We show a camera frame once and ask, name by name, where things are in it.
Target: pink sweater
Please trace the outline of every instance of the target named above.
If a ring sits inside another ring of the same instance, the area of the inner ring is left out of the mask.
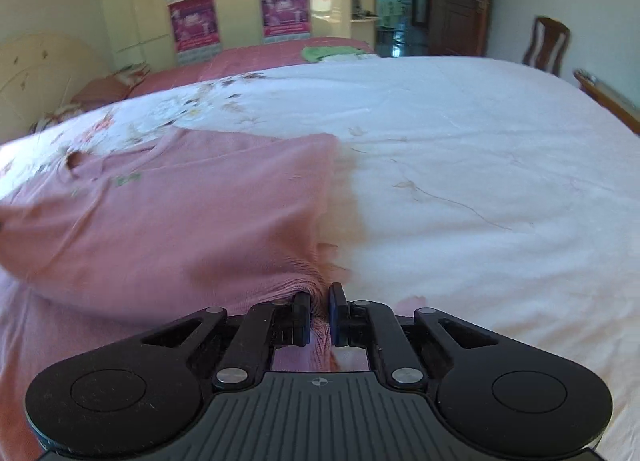
[[[245,313],[326,282],[315,227],[333,136],[172,129],[106,157],[74,154],[0,203],[0,459],[39,449],[23,416],[48,365],[209,305]],[[328,370],[326,326],[280,370]]]

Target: bed frame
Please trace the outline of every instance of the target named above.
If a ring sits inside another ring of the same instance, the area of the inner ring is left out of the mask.
[[[84,42],[57,33],[0,44],[0,142],[24,136],[109,66]]]

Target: wooden chair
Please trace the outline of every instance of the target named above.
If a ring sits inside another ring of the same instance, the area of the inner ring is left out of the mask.
[[[543,27],[542,46],[540,46],[538,56],[536,56],[534,59],[534,53],[536,51],[536,47],[538,46],[539,25]],[[559,47],[558,52],[556,53],[556,59],[551,70],[554,75],[560,76],[562,58],[564,57],[564,53],[566,53],[566,49],[569,46],[571,33],[567,26],[565,26],[561,22],[558,22],[557,20],[553,20],[552,18],[546,16],[536,17],[533,23],[531,44],[529,45],[529,49],[524,55],[524,59],[522,59],[522,63],[526,66],[533,65],[536,69],[548,72],[549,60],[551,59],[551,55],[553,54],[556,46],[558,46],[561,38],[564,38],[564,40],[562,40],[562,45]]]

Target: pink bedsheet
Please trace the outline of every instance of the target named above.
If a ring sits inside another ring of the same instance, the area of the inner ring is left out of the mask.
[[[308,64],[309,62],[300,56],[300,51],[310,46],[351,46],[362,49],[367,53],[373,53],[371,47],[365,42],[336,37],[308,38],[306,40],[290,40],[275,44],[227,49],[208,62],[153,73],[133,90],[129,98],[144,96],[152,92],[166,91],[167,89],[205,80],[216,80],[224,76]]]

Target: door handle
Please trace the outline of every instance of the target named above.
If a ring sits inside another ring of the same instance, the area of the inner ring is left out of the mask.
[[[478,11],[480,12],[486,11],[489,8],[488,0],[476,0],[476,2],[478,3]]]

